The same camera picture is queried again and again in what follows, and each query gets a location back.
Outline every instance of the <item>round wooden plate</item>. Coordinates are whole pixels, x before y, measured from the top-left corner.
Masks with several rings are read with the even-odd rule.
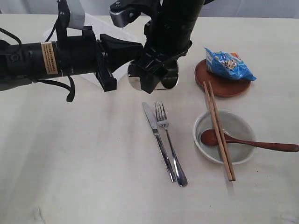
[[[195,68],[195,80],[202,88],[204,81],[206,83],[210,81],[214,95],[218,97],[234,97],[240,95],[249,88],[251,83],[251,81],[246,79],[230,80],[208,72],[206,70],[205,59],[199,62]]]

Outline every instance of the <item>white wall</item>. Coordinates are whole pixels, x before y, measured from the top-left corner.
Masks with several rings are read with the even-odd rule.
[[[108,15],[116,0],[81,0],[85,11]],[[56,14],[56,0],[0,0],[3,13]],[[215,0],[200,16],[299,18],[299,0]]]

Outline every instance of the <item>wooden chopsticks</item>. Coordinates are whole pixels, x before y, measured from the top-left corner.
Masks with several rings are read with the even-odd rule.
[[[219,112],[217,109],[217,105],[216,105],[216,101],[215,101],[215,97],[214,97],[214,93],[213,93],[213,89],[212,89],[212,85],[211,85],[210,81],[209,81],[209,87],[210,87],[212,101],[209,96],[209,91],[207,90],[207,87],[206,87],[206,82],[204,82],[206,100],[209,105],[213,126],[214,126],[214,129],[216,132],[216,137],[218,140],[224,167],[225,167],[226,173],[228,175],[228,180],[235,181],[235,173],[233,170],[232,161],[231,161],[229,150],[228,150],[228,145],[227,145],[225,137],[224,137],[222,124],[220,121],[220,116],[219,116]]]

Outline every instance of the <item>snack bag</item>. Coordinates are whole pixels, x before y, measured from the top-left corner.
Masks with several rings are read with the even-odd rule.
[[[253,76],[249,68],[236,53],[224,53],[222,51],[215,53],[208,48],[205,49],[206,69],[209,72],[233,80],[256,80],[256,77]]]

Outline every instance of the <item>white table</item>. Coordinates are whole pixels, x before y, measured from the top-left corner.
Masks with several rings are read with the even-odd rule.
[[[40,42],[55,18],[0,15],[0,27]],[[126,30],[144,40],[147,20]],[[209,47],[238,53],[257,76],[242,96],[218,99],[218,108],[242,116],[260,141],[298,142],[298,26],[294,19],[199,18],[171,91],[138,92],[124,78],[104,93],[75,77],[71,104],[67,91],[44,84],[1,92],[0,223],[25,223],[36,207],[47,224],[299,223],[299,154],[257,149],[228,183],[192,139],[206,111],[194,68]],[[185,188],[170,182],[143,113],[141,103],[156,100],[171,122]]]

